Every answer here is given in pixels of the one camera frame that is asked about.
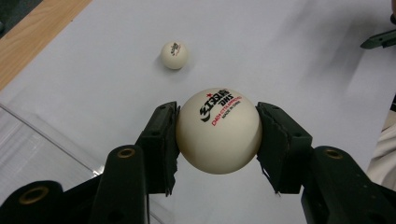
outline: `transparent plastic sheet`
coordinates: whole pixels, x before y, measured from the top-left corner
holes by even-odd
[[[87,158],[80,161],[73,154],[78,147],[59,132],[49,125],[40,127],[56,135],[56,141],[0,104],[0,204],[16,189],[38,180],[53,180],[68,190],[103,172],[103,166],[90,168],[98,165],[87,164]],[[172,213],[151,199],[149,204],[151,223],[173,223]]]

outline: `white table surface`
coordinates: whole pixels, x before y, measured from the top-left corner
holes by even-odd
[[[280,106],[313,147],[339,147],[365,170],[396,92],[396,48],[360,44],[395,28],[390,13],[387,0],[93,0],[0,103],[57,130],[98,170],[111,149],[134,144],[158,105],[226,87]],[[191,54],[179,71],[158,58],[173,40]],[[275,196],[256,160],[208,175],[180,155],[176,179],[171,197],[151,197],[175,223],[305,223],[300,196]]]

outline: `white ping pong ball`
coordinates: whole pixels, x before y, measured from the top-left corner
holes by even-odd
[[[214,175],[232,173],[259,150],[262,123],[244,95],[215,88],[193,95],[177,116],[180,152],[195,168]]]
[[[189,52],[181,42],[169,42],[161,50],[163,64],[170,69],[180,69],[186,64]]]

